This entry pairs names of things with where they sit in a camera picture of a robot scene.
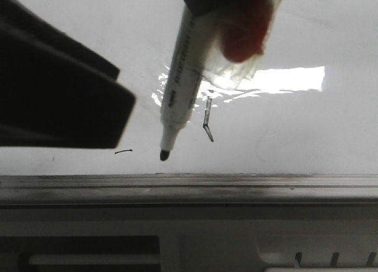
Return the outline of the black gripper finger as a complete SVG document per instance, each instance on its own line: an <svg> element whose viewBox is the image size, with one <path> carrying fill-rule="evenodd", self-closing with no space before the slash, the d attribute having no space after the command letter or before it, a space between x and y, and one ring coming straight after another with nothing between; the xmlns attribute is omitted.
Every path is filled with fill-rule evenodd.
<svg viewBox="0 0 378 272"><path fill-rule="evenodd" d="M1 145L115 148L135 96L119 69L17 0L1 0Z"/></svg>

